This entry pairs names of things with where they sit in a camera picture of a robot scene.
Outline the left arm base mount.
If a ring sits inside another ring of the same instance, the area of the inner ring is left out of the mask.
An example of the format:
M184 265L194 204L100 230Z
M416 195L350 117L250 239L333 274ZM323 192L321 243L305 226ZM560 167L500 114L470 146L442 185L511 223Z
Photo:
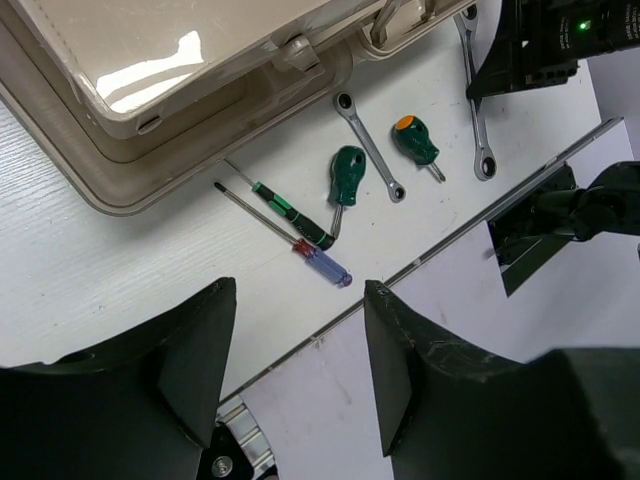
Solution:
M196 478L280 478L271 445L239 395L228 399L218 408L210 448L202 452Z

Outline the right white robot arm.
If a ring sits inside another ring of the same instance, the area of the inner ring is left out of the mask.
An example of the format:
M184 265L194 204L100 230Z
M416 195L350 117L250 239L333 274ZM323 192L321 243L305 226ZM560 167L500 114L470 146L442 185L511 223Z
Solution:
M636 49L636 1L504 1L496 34L471 80L471 100L565 84L581 60ZM639 233L639 164L616 163L587 188L539 194L528 236Z

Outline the green stubby screwdriver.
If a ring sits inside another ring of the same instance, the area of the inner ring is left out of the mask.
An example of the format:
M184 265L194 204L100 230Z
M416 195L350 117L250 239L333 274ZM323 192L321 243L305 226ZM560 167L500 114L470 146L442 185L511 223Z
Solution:
M398 150L418 168L427 168L435 179L444 183L446 177L436 164L440 150L432 142L425 123L415 115L406 115L393 125L391 137Z
M365 172L366 154L360 147L343 146L332 159L328 203L334 208L331 235L335 239L341 232L345 209L356 205L358 187Z

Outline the red blue handle screwdriver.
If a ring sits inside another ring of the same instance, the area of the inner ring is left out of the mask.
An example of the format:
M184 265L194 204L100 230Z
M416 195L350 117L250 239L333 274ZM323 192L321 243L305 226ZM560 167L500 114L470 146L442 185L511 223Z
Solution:
M323 276L332 285L339 288L344 288L351 285L353 281L352 275L339 263L325 254L321 249L307 242L304 238L296 239L293 235L287 233L275 222L268 219L264 214L242 200L221 183L215 182L214 187L219 190L226 198L234 202L256 220L258 220L261 224L280 236L285 242L289 243L292 250L299 254L312 270Z

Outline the black green precision screwdriver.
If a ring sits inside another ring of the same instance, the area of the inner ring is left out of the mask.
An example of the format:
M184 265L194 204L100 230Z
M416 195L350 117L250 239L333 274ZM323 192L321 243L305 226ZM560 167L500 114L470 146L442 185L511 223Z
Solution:
M278 215L285 218L307 241L315 244L323 251L330 249L334 245L335 238L331 234L309 217L296 210L283 197L263 183L249 178L228 159L224 158L223 161L251 186L254 194L259 196Z

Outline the small silver ratchet wrench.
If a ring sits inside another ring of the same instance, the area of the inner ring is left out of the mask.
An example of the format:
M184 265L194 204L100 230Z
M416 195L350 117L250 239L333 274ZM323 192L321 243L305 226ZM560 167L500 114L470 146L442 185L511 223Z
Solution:
M351 127L352 131L364 147L365 152L372 160L375 169L380 174L393 203L400 203L406 198L406 190L391 173L381 152L360 119L353 97L347 92L335 95L333 104L336 112L341 115Z

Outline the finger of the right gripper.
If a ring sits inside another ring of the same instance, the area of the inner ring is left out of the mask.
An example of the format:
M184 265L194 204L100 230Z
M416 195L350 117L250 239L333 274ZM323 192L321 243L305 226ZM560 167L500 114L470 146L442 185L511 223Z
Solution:
M467 88L469 99L565 84L578 70L549 46L554 18L569 1L503 1L484 61Z

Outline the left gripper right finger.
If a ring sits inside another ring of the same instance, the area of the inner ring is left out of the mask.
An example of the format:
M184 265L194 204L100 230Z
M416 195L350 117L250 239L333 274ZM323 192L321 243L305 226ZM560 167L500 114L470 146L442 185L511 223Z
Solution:
M560 348L518 363L367 281L383 455L397 479L635 479L639 352Z

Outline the large silver ratchet wrench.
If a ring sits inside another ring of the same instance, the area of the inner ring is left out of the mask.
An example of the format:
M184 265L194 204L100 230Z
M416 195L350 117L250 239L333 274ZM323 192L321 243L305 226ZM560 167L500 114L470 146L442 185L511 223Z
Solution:
M454 16L455 25L459 34L463 62L466 72L466 84L471 86L476 76L474 62L474 46L478 26L478 9L471 5ZM486 120L481 111L479 98L467 97L470 107L471 122L475 141L474 173L480 181L491 180L497 173L497 163L488 141Z

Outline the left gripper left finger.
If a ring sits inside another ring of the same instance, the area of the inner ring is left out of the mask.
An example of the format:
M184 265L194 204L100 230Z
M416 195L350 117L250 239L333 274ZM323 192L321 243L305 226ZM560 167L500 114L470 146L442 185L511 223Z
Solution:
M5 479L208 479L236 316L224 277L52 364L1 372Z

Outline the beige plastic toolbox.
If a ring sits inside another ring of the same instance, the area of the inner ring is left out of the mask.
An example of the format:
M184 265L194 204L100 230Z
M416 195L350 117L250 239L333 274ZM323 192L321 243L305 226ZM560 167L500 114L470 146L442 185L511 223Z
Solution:
M1 98L96 210L136 214L463 1L5 1Z

